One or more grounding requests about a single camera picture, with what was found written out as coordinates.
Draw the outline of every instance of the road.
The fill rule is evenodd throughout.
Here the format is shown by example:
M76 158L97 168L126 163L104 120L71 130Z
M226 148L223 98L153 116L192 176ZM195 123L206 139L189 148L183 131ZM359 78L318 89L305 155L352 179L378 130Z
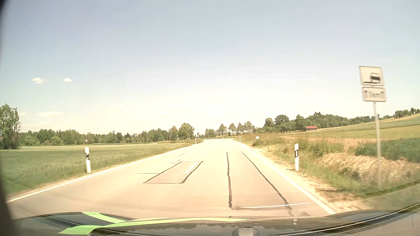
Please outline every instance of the road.
M80 211L134 218L329 215L230 139L206 140L8 206L14 218Z

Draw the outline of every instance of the traffic sign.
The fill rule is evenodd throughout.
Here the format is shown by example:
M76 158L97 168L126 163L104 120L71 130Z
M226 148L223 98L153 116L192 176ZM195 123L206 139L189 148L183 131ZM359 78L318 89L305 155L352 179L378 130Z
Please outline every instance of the traffic sign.
M363 86L384 86L383 72L381 67L359 66L360 83Z
M386 91L383 88L362 87L363 101L386 102Z

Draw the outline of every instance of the barn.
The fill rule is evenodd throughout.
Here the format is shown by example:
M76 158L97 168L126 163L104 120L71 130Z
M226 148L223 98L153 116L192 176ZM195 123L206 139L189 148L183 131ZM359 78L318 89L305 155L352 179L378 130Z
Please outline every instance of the barn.
M317 130L318 128L316 126L305 126L306 131L312 131Z

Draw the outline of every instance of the car hood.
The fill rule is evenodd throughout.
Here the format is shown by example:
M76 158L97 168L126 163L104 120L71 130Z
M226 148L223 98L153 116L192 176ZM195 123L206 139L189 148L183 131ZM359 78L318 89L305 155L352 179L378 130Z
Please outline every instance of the car hood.
M405 217L410 211L361 210L325 217L228 216L135 219L66 212L15 220L21 235L279 236L343 233Z

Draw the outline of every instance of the green stripe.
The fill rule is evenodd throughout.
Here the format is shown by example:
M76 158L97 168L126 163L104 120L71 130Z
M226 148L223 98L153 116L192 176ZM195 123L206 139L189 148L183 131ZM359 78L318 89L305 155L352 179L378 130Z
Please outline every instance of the green stripe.
M169 217L158 217L158 218L145 218L145 219L135 219L135 220L129 220L129 222L132 221L142 221L142 220L160 220L160 219L167 219Z
M184 222L192 220L210 220L210 221L224 221L224 222L236 222L243 221L248 219L236 219L236 218L184 218L184 219L169 219L169 220L152 220L152 221L126 221L122 223L110 224L107 226L75 226L72 228L65 229L60 234L79 234L87 235L92 230L97 228L113 228L113 227L123 227L123 226L141 226L141 225L152 225L152 224L162 224L162 223L175 223L175 222Z
M83 213L83 214L85 214L85 215L88 215L88 216L91 216L91 217L94 217L94 218L100 219L100 220L105 220L105 221L111 222L111 223L121 223L121 222L125 222L125 220L115 219L115 218L113 218L113 217L109 217L109 216L106 216L106 215L102 215L102 214L101 214L101 213L99 213L99 212L83 211L82 213Z

